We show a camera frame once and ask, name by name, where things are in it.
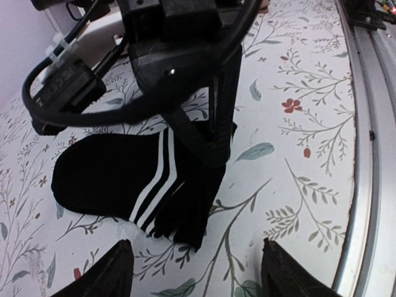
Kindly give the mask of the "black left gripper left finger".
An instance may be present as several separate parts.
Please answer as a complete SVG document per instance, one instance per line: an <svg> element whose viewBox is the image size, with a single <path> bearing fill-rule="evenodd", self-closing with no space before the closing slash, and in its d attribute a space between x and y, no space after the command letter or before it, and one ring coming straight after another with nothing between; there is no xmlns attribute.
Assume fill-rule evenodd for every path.
<svg viewBox="0 0 396 297"><path fill-rule="evenodd" d="M55 293L71 297L129 297L132 291L134 254L128 239L118 241L80 278Z"/></svg>

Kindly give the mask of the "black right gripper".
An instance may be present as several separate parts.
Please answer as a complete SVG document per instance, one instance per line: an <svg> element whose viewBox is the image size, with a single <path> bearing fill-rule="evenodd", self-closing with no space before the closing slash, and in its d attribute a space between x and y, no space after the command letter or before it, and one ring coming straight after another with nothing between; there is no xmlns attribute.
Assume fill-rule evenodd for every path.
<svg viewBox="0 0 396 297"><path fill-rule="evenodd" d="M235 20L241 1L118 1L132 72L142 92L181 69L190 69ZM230 157L233 115L243 49L237 47L210 84L208 142L178 108L162 118L203 164L223 166Z"/></svg>

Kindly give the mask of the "black sock with white stripes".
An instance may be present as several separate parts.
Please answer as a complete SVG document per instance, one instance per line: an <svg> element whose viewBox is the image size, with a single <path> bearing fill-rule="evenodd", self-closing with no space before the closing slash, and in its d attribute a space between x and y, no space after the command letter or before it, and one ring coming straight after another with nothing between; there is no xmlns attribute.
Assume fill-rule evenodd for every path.
<svg viewBox="0 0 396 297"><path fill-rule="evenodd" d="M170 128L95 134L59 156L51 189L65 209L121 218L154 238L200 249L225 171L205 166Z"/></svg>

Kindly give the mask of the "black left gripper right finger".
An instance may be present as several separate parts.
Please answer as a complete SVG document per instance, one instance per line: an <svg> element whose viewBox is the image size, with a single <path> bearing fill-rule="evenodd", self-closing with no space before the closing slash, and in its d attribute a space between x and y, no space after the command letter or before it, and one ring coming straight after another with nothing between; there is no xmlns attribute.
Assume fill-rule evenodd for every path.
<svg viewBox="0 0 396 297"><path fill-rule="evenodd" d="M313 277L276 241L264 239L261 262L263 296L335 297L339 294Z"/></svg>

